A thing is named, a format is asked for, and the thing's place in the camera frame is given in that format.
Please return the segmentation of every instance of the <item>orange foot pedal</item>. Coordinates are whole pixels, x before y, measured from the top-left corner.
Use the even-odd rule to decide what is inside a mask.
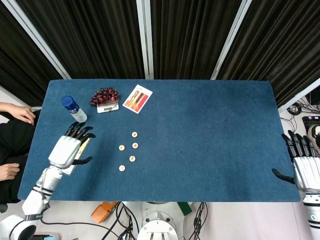
[[[91,214],[91,218],[95,220],[98,224],[104,222],[108,215],[112,212],[117,202],[104,201],[99,205]]]

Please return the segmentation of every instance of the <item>floor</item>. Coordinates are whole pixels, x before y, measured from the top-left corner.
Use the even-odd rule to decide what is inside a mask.
[[[287,112],[280,114],[282,118],[290,119]],[[296,116],[297,133],[305,134],[301,117]],[[282,121],[285,132],[290,125]],[[46,222],[88,222],[94,223],[91,213],[100,204],[95,201],[53,201],[51,208],[45,212]],[[23,215],[22,202],[9,204],[8,211],[0,214],[0,221],[12,214]],[[209,205],[208,220],[201,230],[202,240],[312,240],[307,215],[301,202],[262,203],[262,202],[212,202]],[[192,233],[195,211],[184,220],[184,235],[186,239]],[[115,216],[101,225],[110,227]],[[117,234],[123,228],[114,228]],[[39,223],[37,232],[57,232],[62,240],[100,240],[106,230],[96,226],[86,225],[43,225]],[[107,240],[116,240],[114,235]]]

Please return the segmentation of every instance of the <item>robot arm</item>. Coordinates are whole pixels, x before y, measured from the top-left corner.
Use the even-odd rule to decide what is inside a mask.
[[[11,215],[0,222],[0,240],[29,240],[33,237],[39,220],[43,218],[44,211],[49,205],[49,199],[55,191],[60,179],[62,170],[70,165],[83,165],[92,159],[74,160],[81,144],[88,138],[96,136],[87,131],[92,130],[91,126],[83,127],[84,123],[73,123],[64,136],[61,136],[54,146],[50,156],[50,166],[46,168],[32,191],[22,205],[24,218],[18,215]]]
[[[307,136],[288,131],[291,139],[282,134],[293,164],[294,178],[272,169],[281,180],[295,184],[305,194],[303,204],[308,214],[313,239],[320,239],[320,158]]]

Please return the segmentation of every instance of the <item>black curtain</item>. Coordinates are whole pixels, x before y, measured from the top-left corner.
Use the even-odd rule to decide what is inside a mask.
[[[210,79],[241,0],[152,0],[155,79]]]
[[[72,78],[145,78],[136,0],[19,0]]]
[[[0,31],[0,86],[28,105],[41,105],[49,81],[61,76],[2,2]]]
[[[279,106],[320,77],[320,2],[253,0],[218,79],[268,80]]]

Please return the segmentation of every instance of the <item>table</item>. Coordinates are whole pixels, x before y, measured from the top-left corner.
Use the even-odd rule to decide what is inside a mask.
[[[139,84],[152,96],[139,114],[123,102]],[[117,88],[120,109],[97,113],[93,92]],[[72,79],[49,83],[24,171],[25,199],[70,124],[61,106],[73,96],[96,135],[93,160],[63,176],[52,200],[144,202],[297,202],[299,192],[271,169],[293,175],[271,84],[251,80]],[[138,137],[132,138],[132,132]],[[139,148],[133,149],[132,143]],[[119,151],[125,145],[125,151]],[[130,162],[129,156],[136,161]],[[119,166],[125,165],[124,172]]]

